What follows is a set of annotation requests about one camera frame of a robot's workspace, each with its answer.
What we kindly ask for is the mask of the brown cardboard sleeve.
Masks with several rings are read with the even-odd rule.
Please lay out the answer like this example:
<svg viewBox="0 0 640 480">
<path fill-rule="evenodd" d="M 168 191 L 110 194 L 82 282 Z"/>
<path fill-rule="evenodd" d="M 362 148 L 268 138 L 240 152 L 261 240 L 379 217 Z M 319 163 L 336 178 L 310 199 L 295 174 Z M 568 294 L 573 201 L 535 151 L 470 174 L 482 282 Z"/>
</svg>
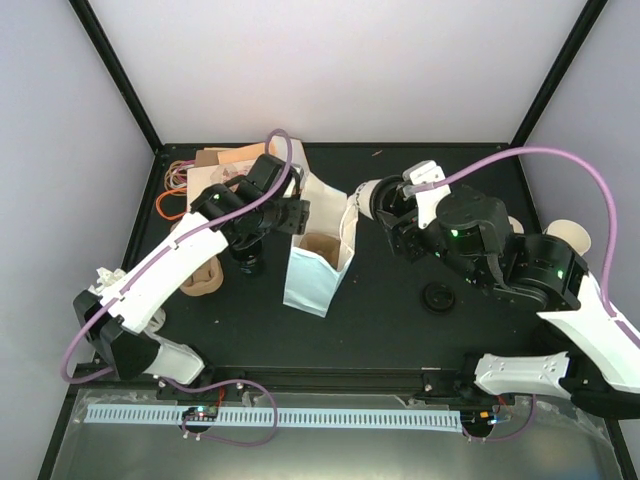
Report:
<svg viewBox="0 0 640 480">
<path fill-rule="evenodd" d="M 206 147 L 196 151 L 194 159 L 194 167 L 211 167 L 219 164 L 219 153 L 223 152 L 224 148 L 219 147 Z"/>
</svg>

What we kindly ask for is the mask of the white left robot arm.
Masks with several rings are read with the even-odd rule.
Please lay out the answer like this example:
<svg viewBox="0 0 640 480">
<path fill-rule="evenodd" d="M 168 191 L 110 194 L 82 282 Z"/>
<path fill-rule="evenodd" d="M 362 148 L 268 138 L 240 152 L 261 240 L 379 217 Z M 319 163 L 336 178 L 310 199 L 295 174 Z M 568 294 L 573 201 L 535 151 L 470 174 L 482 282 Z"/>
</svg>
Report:
<svg viewBox="0 0 640 480">
<path fill-rule="evenodd" d="M 207 397 L 215 376 L 191 347 L 149 329 L 164 302 L 207 261 L 231 249 L 248 251 L 271 232 L 296 235 L 309 217 L 303 169 L 262 154 L 245 175 L 210 185 L 170 234 L 123 277 L 86 289 L 73 301 L 81 331 L 120 380 L 142 374 L 179 383 L 193 399 Z"/>
</svg>

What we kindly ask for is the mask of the white plastic cutlery pile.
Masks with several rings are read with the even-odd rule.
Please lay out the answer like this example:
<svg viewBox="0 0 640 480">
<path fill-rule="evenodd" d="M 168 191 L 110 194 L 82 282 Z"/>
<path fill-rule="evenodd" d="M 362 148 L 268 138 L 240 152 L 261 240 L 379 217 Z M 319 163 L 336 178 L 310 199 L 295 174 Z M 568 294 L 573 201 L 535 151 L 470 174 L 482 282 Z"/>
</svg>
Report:
<svg viewBox="0 0 640 480">
<path fill-rule="evenodd" d="M 124 294 L 121 289 L 125 285 L 127 273 L 120 268 L 109 270 L 105 267 L 99 267 L 96 272 L 98 275 L 96 283 L 89 286 L 89 292 L 99 298 L 106 297 L 111 299 L 114 297 L 118 300 L 123 300 Z M 165 321 L 166 313 L 163 308 L 159 308 L 154 312 L 151 319 L 144 323 L 144 331 L 155 335 L 165 325 Z"/>
</svg>

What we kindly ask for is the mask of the black coffee cup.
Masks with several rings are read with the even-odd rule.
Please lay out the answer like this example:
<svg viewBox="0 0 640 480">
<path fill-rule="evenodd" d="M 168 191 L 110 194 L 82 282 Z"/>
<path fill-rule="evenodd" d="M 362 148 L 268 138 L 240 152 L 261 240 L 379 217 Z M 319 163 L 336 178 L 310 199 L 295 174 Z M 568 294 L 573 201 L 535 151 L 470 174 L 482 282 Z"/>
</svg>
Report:
<svg viewBox="0 0 640 480">
<path fill-rule="evenodd" d="M 240 271 L 248 276 L 257 276 L 263 271 L 262 243 L 256 243 L 242 249 L 233 248 L 230 255 Z"/>
</svg>

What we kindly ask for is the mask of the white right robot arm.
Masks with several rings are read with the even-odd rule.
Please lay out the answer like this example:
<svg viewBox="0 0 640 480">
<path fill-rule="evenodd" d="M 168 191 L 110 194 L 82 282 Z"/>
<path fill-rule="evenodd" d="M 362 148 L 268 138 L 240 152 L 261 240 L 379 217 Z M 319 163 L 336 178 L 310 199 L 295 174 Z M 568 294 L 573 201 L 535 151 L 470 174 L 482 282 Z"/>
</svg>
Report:
<svg viewBox="0 0 640 480">
<path fill-rule="evenodd" d="M 515 232 L 500 199 L 466 186 L 418 198 L 389 177 L 362 211 L 382 226 L 395 255 L 434 256 L 471 286 L 541 318 L 540 355 L 467 356 L 467 370 L 454 379 L 461 400 L 547 395 L 602 418 L 638 418 L 638 338 L 603 308 L 598 282 L 567 241 Z"/>
</svg>

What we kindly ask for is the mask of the single brown pulp cup carrier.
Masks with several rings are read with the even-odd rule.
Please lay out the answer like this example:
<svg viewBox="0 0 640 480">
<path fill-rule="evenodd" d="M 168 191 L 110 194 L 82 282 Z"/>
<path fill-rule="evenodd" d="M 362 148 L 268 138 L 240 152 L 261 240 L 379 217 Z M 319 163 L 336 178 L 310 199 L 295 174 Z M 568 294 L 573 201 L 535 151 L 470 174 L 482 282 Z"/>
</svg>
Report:
<svg viewBox="0 0 640 480">
<path fill-rule="evenodd" d="M 319 255 L 334 269 L 338 268 L 341 242 L 322 233 L 308 233 L 302 236 L 299 247 Z"/>
</svg>

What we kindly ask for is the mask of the stack of white paper cups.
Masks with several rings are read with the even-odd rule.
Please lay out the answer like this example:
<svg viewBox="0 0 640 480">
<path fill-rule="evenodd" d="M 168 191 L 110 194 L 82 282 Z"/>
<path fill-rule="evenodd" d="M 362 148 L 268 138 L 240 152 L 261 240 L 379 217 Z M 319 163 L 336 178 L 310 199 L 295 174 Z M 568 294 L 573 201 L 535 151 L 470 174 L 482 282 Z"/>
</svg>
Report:
<svg viewBox="0 0 640 480">
<path fill-rule="evenodd" d="M 592 246 L 592 239 L 588 231 L 581 224 L 572 220 L 554 220 L 545 228 L 544 233 L 564 240 L 581 256 L 586 254 Z"/>
</svg>

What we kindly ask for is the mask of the rubber bands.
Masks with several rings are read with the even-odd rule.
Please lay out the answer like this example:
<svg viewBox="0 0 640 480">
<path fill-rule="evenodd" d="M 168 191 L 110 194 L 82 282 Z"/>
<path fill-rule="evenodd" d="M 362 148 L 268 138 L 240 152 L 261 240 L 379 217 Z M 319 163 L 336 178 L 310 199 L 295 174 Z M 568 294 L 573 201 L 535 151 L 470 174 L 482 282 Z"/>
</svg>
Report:
<svg viewBox="0 0 640 480">
<path fill-rule="evenodd" d="M 158 195 L 155 200 L 156 212 L 161 218 L 167 221 L 177 221 L 181 219 L 185 213 L 174 215 L 167 214 L 163 207 L 163 201 L 168 197 L 185 197 L 187 194 L 187 173 L 195 166 L 194 160 L 176 160 L 167 168 L 164 177 L 164 191 Z"/>
</svg>

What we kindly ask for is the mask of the illustrated greeting card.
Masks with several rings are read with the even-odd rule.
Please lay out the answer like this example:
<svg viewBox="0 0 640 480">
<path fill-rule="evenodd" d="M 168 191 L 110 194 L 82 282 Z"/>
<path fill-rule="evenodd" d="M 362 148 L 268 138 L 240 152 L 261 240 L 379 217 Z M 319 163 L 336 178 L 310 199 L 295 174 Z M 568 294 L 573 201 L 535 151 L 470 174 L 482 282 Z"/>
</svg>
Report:
<svg viewBox="0 0 640 480">
<path fill-rule="evenodd" d="M 186 211 L 191 211 L 191 203 L 214 184 L 223 184 L 238 175 L 246 175 L 254 165 L 255 159 L 234 163 L 219 164 L 213 160 L 195 161 L 187 171 Z"/>
</svg>

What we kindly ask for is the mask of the single white paper cup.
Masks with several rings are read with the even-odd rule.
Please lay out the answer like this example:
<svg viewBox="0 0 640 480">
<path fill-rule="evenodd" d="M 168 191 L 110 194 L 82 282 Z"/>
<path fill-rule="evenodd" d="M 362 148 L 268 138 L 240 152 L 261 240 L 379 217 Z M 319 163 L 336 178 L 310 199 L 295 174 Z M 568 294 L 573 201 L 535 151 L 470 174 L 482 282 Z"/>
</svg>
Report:
<svg viewBox="0 0 640 480">
<path fill-rule="evenodd" d="M 375 220 L 375 202 L 382 185 L 381 179 L 369 180 L 361 183 L 351 195 L 360 214 Z"/>
</svg>

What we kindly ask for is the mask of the light blue paper bag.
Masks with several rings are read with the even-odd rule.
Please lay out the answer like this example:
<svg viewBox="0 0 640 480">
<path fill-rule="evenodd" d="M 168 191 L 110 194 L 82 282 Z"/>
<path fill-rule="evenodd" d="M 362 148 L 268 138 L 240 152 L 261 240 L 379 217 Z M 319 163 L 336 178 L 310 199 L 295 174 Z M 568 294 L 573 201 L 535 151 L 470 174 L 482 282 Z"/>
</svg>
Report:
<svg viewBox="0 0 640 480">
<path fill-rule="evenodd" d="M 355 197 L 310 174 L 301 198 L 309 218 L 292 237 L 283 304 L 324 318 L 355 256 L 358 209 Z"/>
</svg>

